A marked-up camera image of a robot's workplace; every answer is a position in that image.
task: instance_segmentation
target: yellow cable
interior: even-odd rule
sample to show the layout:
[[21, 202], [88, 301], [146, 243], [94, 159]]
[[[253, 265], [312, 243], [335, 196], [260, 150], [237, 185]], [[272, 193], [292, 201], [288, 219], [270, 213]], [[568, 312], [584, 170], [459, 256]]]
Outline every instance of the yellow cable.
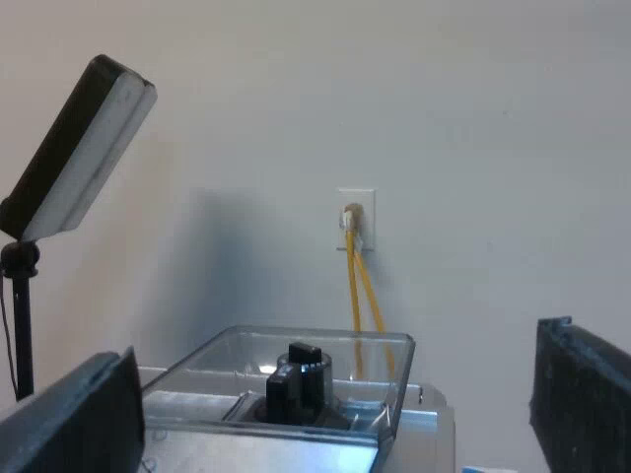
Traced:
[[[375, 291], [373, 290], [373, 285], [371, 284], [371, 278], [368, 274], [368, 271], [366, 270], [366, 265], [364, 264], [362, 253], [360, 253], [359, 251], [355, 251], [355, 262], [357, 263], [359, 274], [362, 277], [362, 282], [364, 283], [364, 288], [366, 289], [366, 296], [368, 297], [368, 302], [371, 305], [371, 311], [373, 312], [375, 326], [377, 327], [377, 330], [379, 332], [386, 333], [386, 326], [384, 325], [382, 313], [380, 312], [379, 305], [377, 304], [377, 297], [375, 296]], [[386, 345], [386, 359], [387, 369], [390, 373], [390, 377], [392, 377], [394, 375], [394, 355], [392, 354], [392, 349], [389, 345]]]
[[[351, 304], [353, 305], [353, 330], [361, 332], [362, 321], [359, 313], [359, 298], [357, 297], [357, 281], [355, 279], [353, 259], [353, 254], [355, 253], [354, 237], [353, 232], [346, 231], [346, 259], [348, 262], [348, 282], [351, 288]], [[355, 361], [357, 363], [357, 378], [362, 379], [364, 377], [364, 363], [362, 361], [362, 345], [359, 340], [355, 343]]]

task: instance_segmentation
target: black object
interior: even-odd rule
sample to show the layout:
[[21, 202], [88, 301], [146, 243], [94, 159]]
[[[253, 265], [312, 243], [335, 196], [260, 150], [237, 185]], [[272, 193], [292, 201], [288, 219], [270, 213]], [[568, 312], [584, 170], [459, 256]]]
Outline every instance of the black object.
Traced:
[[39, 249], [30, 241], [9, 243], [0, 253], [0, 277], [13, 280], [18, 400], [34, 391], [29, 279], [37, 274], [38, 261]]
[[315, 410], [324, 407], [326, 403], [324, 394], [324, 372], [327, 365], [322, 363], [322, 350], [318, 347], [307, 345], [306, 343], [294, 342], [289, 345], [288, 358], [289, 363], [297, 363], [302, 368], [303, 406]]
[[289, 363], [309, 365], [322, 361], [322, 349], [312, 347], [303, 342], [294, 342], [289, 345]]
[[94, 355], [0, 422], [0, 471], [135, 473], [145, 445], [132, 349]]
[[331, 402], [331, 368], [331, 358], [319, 347], [290, 344], [267, 379], [265, 398], [242, 421], [348, 430], [350, 423]]
[[530, 423], [552, 473], [631, 471], [631, 357], [570, 317], [539, 320]]
[[302, 377], [300, 365], [288, 363], [266, 382], [267, 422], [290, 424], [301, 407]]

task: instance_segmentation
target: cable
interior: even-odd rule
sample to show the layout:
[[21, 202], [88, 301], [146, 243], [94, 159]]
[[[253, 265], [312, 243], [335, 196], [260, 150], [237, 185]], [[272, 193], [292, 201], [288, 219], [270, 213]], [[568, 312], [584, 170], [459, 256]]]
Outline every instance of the cable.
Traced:
[[[375, 291], [373, 290], [373, 285], [371, 284], [371, 277], [366, 270], [366, 265], [364, 264], [362, 253], [360, 253], [359, 251], [355, 251], [355, 262], [357, 263], [359, 274], [362, 277], [362, 282], [364, 283], [364, 289], [366, 290], [368, 302], [371, 305], [371, 311], [373, 312], [375, 326], [377, 327], [377, 330], [379, 332], [386, 333], [386, 326], [384, 325], [384, 320], [382, 319], [382, 313], [379, 310], [379, 304], [377, 304], [377, 297], [375, 296]], [[390, 377], [392, 377], [394, 375], [394, 355], [392, 354], [392, 349], [390, 348], [390, 345], [386, 345], [386, 359], [387, 370], [390, 374]]]
[[[362, 320], [359, 312], [359, 298], [357, 297], [357, 280], [355, 279], [355, 263], [353, 254], [355, 235], [351, 230], [346, 231], [346, 259], [348, 262], [348, 282], [351, 288], [351, 304], [353, 305], [353, 330], [356, 332], [362, 331]], [[355, 342], [355, 362], [357, 365], [357, 378], [362, 379], [364, 377], [364, 362], [362, 360], [362, 342], [357, 340]]]
[[355, 253], [353, 232], [346, 232], [346, 255], [348, 261], [348, 281], [351, 287], [351, 304], [353, 305], [353, 330], [362, 331], [362, 320], [359, 312], [359, 298], [357, 297], [357, 280], [355, 279], [355, 263], [353, 254]]
[[7, 337], [7, 354], [9, 355], [9, 371], [11, 372], [11, 383], [13, 384], [13, 392], [18, 400], [18, 383], [16, 382], [15, 372], [13, 371], [13, 355], [11, 352], [11, 336], [9, 335], [9, 325], [7, 324], [7, 309], [4, 306], [4, 277], [0, 272], [0, 305], [2, 306], [2, 322], [4, 323], [4, 334]]

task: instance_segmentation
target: transparent lid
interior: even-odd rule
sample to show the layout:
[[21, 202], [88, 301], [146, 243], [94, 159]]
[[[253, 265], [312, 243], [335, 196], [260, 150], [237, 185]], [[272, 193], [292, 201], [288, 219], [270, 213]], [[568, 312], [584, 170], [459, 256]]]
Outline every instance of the transparent lid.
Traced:
[[[281, 367], [296, 342], [321, 349], [322, 375], [329, 377], [332, 391], [322, 395], [326, 415], [313, 422], [265, 420], [258, 412], [266, 392], [270, 398], [268, 379], [287, 371]], [[414, 347], [414, 340], [404, 334], [232, 327], [145, 386], [146, 422], [149, 428], [240, 433], [263, 429], [307, 437], [359, 436], [382, 443], [396, 435]], [[298, 364], [299, 377], [312, 375], [319, 366]]]

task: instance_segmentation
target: black pole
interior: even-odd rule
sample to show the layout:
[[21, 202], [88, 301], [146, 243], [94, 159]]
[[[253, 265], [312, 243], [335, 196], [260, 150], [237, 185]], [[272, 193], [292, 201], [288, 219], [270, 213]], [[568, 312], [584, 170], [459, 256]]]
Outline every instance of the black pole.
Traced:
[[16, 332], [18, 400], [33, 394], [33, 345], [29, 279], [37, 274], [39, 249], [32, 241], [16, 241], [2, 248], [2, 274], [13, 280], [13, 314]]
[[13, 280], [13, 314], [16, 330], [16, 372], [18, 400], [33, 394], [33, 346], [29, 278]]

